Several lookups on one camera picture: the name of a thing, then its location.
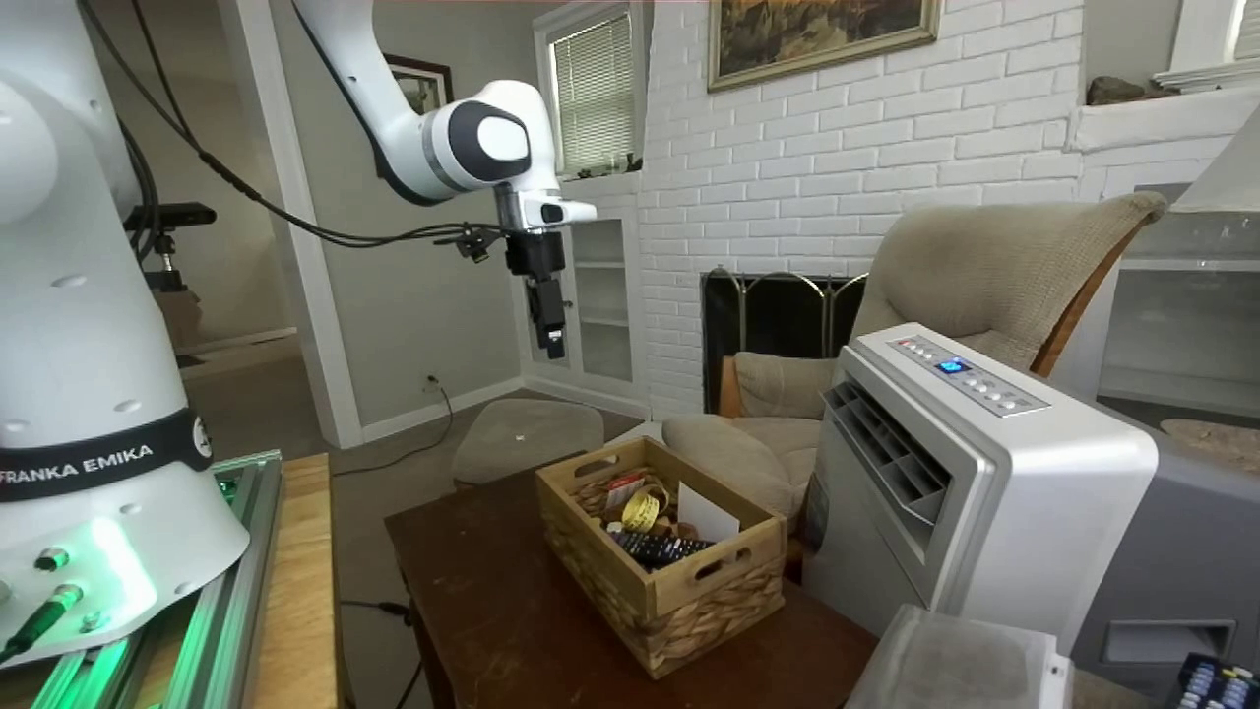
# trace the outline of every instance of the black fireplace opening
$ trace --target black fireplace opening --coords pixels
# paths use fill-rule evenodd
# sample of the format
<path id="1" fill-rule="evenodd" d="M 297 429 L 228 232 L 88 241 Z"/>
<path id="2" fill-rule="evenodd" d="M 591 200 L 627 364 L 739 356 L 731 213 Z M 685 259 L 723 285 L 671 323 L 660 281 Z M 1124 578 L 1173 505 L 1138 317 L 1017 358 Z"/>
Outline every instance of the black fireplace opening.
<path id="1" fill-rule="evenodd" d="M 715 411 L 721 358 L 738 350 L 836 358 L 849 341 L 861 285 L 853 276 L 702 272 L 706 411 Z"/>

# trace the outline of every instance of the picture frame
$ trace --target picture frame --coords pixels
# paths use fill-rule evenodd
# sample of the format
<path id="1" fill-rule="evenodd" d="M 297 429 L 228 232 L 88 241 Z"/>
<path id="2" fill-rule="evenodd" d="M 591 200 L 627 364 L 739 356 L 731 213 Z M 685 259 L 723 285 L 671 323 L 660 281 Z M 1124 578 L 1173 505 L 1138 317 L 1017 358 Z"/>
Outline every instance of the picture frame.
<path id="1" fill-rule="evenodd" d="M 707 90 L 938 39 L 941 0 L 707 0 Z"/>
<path id="2" fill-rule="evenodd" d="M 444 62 L 420 62 L 420 58 L 404 58 L 404 57 L 386 57 L 404 103 L 416 115 L 429 115 L 436 107 L 444 107 L 454 98 L 454 81 Z"/>

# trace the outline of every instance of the mantel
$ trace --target mantel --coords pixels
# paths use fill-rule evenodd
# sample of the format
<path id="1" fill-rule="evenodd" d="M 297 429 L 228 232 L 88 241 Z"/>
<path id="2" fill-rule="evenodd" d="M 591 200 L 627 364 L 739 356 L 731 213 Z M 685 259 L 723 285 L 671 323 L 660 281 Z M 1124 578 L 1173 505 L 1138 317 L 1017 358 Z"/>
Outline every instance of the mantel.
<path id="1" fill-rule="evenodd" d="M 1166 145 L 1166 142 L 1208 142 L 1229 138 L 1255 109 L 1260 90 L 1206 90 L 1206 96 L 1168 96 L 1150 103 L 1118 107 L 1084 107 L 1072 115 L 1068 150 L 1103 154 L 1131 145 Z"/>

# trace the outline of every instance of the woven basket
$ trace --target woven basket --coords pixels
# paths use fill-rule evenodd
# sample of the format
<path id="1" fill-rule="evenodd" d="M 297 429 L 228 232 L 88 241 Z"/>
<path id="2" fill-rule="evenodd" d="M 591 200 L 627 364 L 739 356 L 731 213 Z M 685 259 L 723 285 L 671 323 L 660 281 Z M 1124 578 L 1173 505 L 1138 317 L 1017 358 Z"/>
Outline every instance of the woven basket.
<path id="1" fill-rule="evenodd" d="M 672 488 L 702 492 L 738 515 L 739 531 L 671 568 L 642 570 L 576 502 L 583 485 L 635 467 Z M 785 606 L 785 515 L 756 507 L 654 440 L 612 444 L 545 469 L 541 513 L 557 561 L 648 679 L 683 669 Z"/>

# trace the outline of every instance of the black cable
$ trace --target black cable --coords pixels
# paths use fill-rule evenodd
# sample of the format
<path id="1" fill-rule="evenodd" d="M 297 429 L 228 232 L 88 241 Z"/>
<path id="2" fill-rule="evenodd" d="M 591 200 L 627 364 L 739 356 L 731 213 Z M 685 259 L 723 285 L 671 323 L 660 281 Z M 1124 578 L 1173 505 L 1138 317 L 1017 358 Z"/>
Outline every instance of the black cable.
<path id="1" fill-rule="evenodd" d="M 412 627 L 412 615 L 411 615 L 404 602 L 337 599 L 337 606 L 381 612 L 381 615 L 394 615 L 394 620 L 402 620 L 404 627 Z"/>
<path id="2" fill-rule="evenodd" d="M 158 43 L 155 43 L 155 33 L 151 33 L 151 18 L 146 18 L 143 0 L 129 0 L 129 11 L 133 11 L 133 24 L 143 28 L 143 39 L 146 39 L 151 62 L 158 71 L 158 88 L 161 88 L 161 96 L 171 103 L 171 115 L 193 138 L 193 125 L 188 125 L 180 103 L 172 98 L 172 88 L 171 88 L 161 57 L 158 57 Z"/>
<path id="3" fill-rule="evenodd" d="M 79 0 L 91 33 L 104 39 L 104 48 L 113 57 L 113 62 L 123 66 L 127 85 L 133 85 L 143 90 L 143 98 L 151 103 L 151 109 L 198 154 L 201 165 L 209 165 L 221 182 L 228 182 L 240 197 L 255 200 L 261 208 L 269 208 L 273 218 L 326 241 L 326 246 L 337 246 L 337 249 L 386 249 L 386 246 L 402 246 L 402 241 L 490 241 L 490 238 L 526 238 L 518 229 L 509 229 L 509 225 L 420 225 L 420 229 L 404 229 L 404 232 L 337 232 L 337 229 L 323 229 L 316 222 L 303 222 L 286 208 L 278 208 L 277 200 L 269 200 L 261 190 L 251 190 L 236 169 L 228 169 L 218 154 L 209 154 L 198 134 L 180 124 L 180 109 L 179 109 L 179 98 L 172 90 L 165 96 L 172 103 L 172 115 L 155 98 L 155 90 L 133 77 L 133 66 L 127 62 L 127 57 L 117 53 L 117 43 L 112 39 L 112 33 L 104 28 L 104 20 L 96 18 L 91 0 Z M 165 85 L 165 66 L 161 66 L 161 57 L 158 48 L 151 43 L 151 58 L 155 58 L 155 71 Z"/>
<path id="4" fill-rule="evenodd" d="M 394 709 L 402 709 L 411 702 L 411 695 L 416 691 L 420 675 L 425 675 L 425 664 L 416 664 L 416 669 L 411 675 L 411 682 L 404 682 L 404 691 L 402 691 Z"/>
<path id="5" fill-rule="evenodd" d="M 399 457 L 391 457 L 391 460 L 375 460 L 375 467 L 357 467 L 357 469 L 333 469 L 332 476 L 366 476 L 366 474 L 381 474 L 381 469 L 394 469 L 394 467 L 402 467 L 404 457 L 416 457 L 416 455 L 429 455 L 429 448 L 436 448 L 436 444 L 444 444 L 444 439 L 454 432 L 454 425 L 455 425 L 455 411 L 454 411 L 454 401 L 450 401 L 450 393 L 444 393 L 444 388 L 440 384 L 434 384 L 436 388 L 436 393 L 440 393 L 440 401 L 444 401 L 444 425 L 440 425 L 440 432 L 434 439 L 434 440 L 425 440 L 425 444 L 416 444 L 416 448 L 404 448 L 404 455 L 399 455 Z"/>
<path id="6" fill-rule="evenodd" d="M 416 627 L 416 615 L 404 602 L 369 602 L 369 599 L 337 599 L 337 606 L 361 606 L 361 612 L 381 612 L 402 620 L 404 627 Z M 425 658 L 416 664 L 416 669 L 411 675 L 404 691 L 399 695 L 394 709 L 402 709 L 411 702 L 411 695 L 416 691 L 425 675 Z"/>
<path id="7" fill-rule="evenodd" d="M 151 225 L 129 232 L 133 255 L 146 259 L 155 253 L 158 238 L 161 238 L 158 182 L 155 182 L 155 165 L 151 165 L 146 150 L 133 142 L 127 124 L 117 124 L 117 130 L 123 130 L 123 142 L 127 142 L 127 154 L 129 154 L 129 169 L 133 169 L 133 176 L 143 186 L 143 204 L 151 213 Z"/>

